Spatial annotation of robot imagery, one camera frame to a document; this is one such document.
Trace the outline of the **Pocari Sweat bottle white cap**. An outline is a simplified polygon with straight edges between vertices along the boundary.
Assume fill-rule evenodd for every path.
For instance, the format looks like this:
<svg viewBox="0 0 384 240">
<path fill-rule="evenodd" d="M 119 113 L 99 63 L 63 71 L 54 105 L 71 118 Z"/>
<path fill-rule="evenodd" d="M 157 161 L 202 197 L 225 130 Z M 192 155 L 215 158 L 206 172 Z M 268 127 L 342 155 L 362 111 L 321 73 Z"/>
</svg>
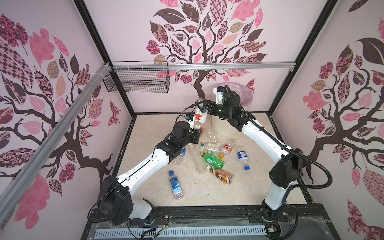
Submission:
<svg viewBox="0 0 384 240">
<path fill-rule="evenodd" d="M 185 158 L 186 151 L 187 151 L 186 147 L 182 148 L 181 153 L 172 161 L 172 163 L 177 166 L 181 165 Z"/>
</svg>

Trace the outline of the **clear bottle red green label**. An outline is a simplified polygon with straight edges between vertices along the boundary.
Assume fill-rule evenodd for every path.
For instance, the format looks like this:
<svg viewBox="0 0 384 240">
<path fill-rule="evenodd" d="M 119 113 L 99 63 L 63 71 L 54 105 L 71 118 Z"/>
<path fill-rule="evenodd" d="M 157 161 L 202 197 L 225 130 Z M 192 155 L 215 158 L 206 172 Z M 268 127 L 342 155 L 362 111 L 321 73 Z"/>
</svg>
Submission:
<svg viewBox="0 0 384 240">
<path fill-rule="evenodd" d="M 199 129 L 207 121 L 207 110 L 202 109 L 203 107 L 197 104 L 193 117 L 194 129 Z"/>
</svg>

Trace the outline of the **blue cap water bottle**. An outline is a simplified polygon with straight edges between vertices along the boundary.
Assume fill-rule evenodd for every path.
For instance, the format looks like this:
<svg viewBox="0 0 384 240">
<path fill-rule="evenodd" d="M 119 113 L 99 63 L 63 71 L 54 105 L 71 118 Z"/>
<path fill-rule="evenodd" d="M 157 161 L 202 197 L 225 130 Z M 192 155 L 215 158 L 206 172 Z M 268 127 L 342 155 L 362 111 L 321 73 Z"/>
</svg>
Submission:
<svg viewBox="0 0 384 240">
<path fill-rule="evenodd" d="M 182 191 L 180 182 L 179 182 L 177 176 L 175 175 L 175 172 L 169 171 L 169 177 L 170 177 L 170 183 L 172 186 L 172 191 L 173 191 L 175 199 L 182 198 L 183 197 L 183 191 Z"/>
</svg>

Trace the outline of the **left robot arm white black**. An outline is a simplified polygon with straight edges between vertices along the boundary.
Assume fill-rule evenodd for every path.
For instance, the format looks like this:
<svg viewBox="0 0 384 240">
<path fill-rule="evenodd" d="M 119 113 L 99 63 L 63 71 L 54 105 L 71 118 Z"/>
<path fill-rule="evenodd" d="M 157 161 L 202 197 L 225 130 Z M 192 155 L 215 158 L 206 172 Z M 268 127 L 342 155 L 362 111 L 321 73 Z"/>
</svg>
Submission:
<svg viewBox="0 0 384 240">
<path fill-rule="evenodd" d="M 187 122 L 177 122 L 172 132 L 159 142 L 154 151 L 140 164 L 117 177 L 108 176 L 101 184 L 96 206 L 115 226 L 129 218 L 151 223 L 156 207 L 148 200 L 133 201 L 132 196 L 139 187 L 162 167 L 168 165 L 188 144 L 198 144 L 201 128 L 194 128 Z"/>
</svg>

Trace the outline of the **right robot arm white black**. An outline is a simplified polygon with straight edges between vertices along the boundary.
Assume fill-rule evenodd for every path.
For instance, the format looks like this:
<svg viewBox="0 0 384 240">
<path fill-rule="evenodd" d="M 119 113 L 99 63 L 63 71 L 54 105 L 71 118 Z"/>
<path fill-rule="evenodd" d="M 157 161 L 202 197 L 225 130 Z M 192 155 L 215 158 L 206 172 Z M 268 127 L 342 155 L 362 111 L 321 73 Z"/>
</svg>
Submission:
<svg viewBox="0 0 384 240">
<path fill-rule="evenodd" d="M 267 197 L 262 202 L 261 215 L 267 222 L 277 218 L 301 172 L 303 159 L 300 152 L 292 150 L 269 133 L 256 118 L 246 111 L 240 97 L 228 86 L 219 87 L 216 102 L 198 100 L 197 108 L 202 114 L 220 117 L 259 145 L 275 164 L 269 172 L 272 181 Z"/>
</svg>

